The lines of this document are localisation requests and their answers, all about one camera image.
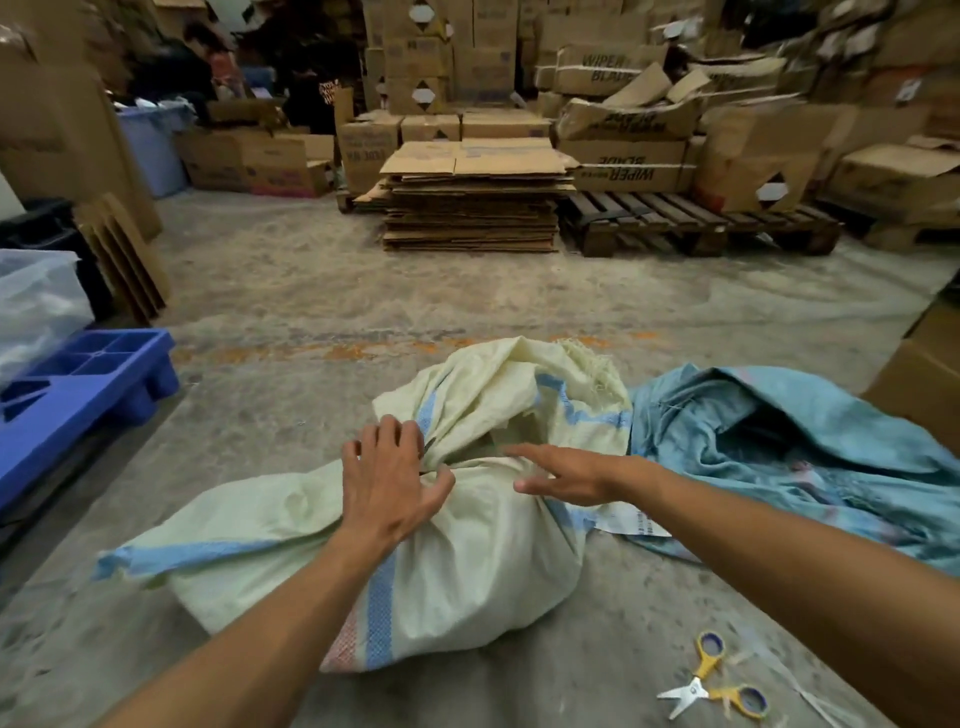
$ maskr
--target person's left hand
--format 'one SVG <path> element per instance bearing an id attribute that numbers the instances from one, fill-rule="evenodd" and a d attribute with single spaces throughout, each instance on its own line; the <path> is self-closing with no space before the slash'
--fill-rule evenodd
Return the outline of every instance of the person's left hand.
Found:
<path id="1" fill-rule="evenodd" d="M 415 422 L 401 425 L 386 415 L 379 425 L 367 425 L 360 440 L 344 443 L 344 515 L 346 532 L 372 537 L 393 550 L 432 519 L 446 501 L 456 478 L 441 466 L 437 481 L 420 485 L 423 435 Z"/>

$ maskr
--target forearm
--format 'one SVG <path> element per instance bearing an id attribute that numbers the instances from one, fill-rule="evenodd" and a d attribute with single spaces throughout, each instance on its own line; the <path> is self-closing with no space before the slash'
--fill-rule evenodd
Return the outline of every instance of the forearm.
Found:
<path id="1" fill-rule="evenodd" d="M 385 555 L 371 539 L 338 531 L 312 563 L 121 703 L 100 728 L 287 725 Z"/>
<path id="2" fill-rule="evenodd" d="M 614 458 L 609 477 L 623 499 L 896 723 L 956 723 L 960 582 L 890 547 L 643 458 Z"/>

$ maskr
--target blue plastic pallet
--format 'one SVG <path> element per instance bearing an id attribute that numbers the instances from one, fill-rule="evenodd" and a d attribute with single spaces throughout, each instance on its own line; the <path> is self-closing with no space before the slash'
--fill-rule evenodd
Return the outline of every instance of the blue plastic pallet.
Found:
<path id="1" fill-rule="evenodd" d="M 84 331 L 0 392 L 0 509 L 93 425 L 142 425 L 180 389 L 163 328 Z"/>

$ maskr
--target scissors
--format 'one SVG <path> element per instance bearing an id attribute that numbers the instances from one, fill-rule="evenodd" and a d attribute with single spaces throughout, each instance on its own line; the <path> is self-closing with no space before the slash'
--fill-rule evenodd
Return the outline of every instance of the scissors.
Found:
<path id="1" fill-rule="evenodd" d="M 670 720 L 685 711 L 697 700 L 723 700 L 724 706 L 733 706 L 744 716 L 754 720 L 763 720 L 770 711 L 766 697 L 752 685 L 741 685 L 736 688 L 718 688 L 706 690 L 703 681 L 720 664 L 727 651 L 723 638 L 716 632 L 702 632 L 697 638 L 697 653 L 700 655 L 700 666 L 693 671 L 693 679 L 689 685 L 674 688 L 672 691 L 661 692 L 658 698 L 670 698 L 677 701 Z"/>

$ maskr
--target wooden pallet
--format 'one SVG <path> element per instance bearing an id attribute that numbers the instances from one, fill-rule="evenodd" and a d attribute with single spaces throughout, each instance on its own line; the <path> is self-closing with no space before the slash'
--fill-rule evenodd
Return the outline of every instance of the wooden pallet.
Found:
<path id="1" fill-rule="evenodd" d="M 960 243 L 960 230 L 950 224 L 911 224 L 885 219 L 887 210 L 827 192 L 817 195 L 817 202 L 830 214 L 843 219 L 853 231 L 862 232 L 860 242 L 871 248 L 908 253 L 920 243 Z"/>
<path id="2" fill-rule="evenodd" d="M 806 205 L 794 212 L 718 215 L 672 193 L 578 192 L 561 201 L 559 212 L 564 229 L 587 257 L 610 257 L 623 235 L 666 238 L 687 255 L 720 255 L 732 239 L 760 233 L 782 250 L 826 255 L 843 228 Z"/>
<path id="3" fill-rule="evenodd" d="M 337 190 L 337 208 L 345 215 L 352 212 L 383 212 L 387 206 L 383 203 L 358 203 L 357 195 L 351 194 L 348 190 Z"/>

